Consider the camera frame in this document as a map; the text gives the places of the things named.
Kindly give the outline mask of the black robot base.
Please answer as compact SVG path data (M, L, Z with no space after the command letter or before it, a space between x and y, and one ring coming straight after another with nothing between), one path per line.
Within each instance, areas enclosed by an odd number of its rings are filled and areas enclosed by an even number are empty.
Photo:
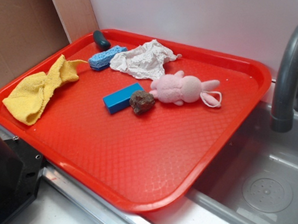
M24 140L0 137L0 224L36 199L43 165L43 154Z

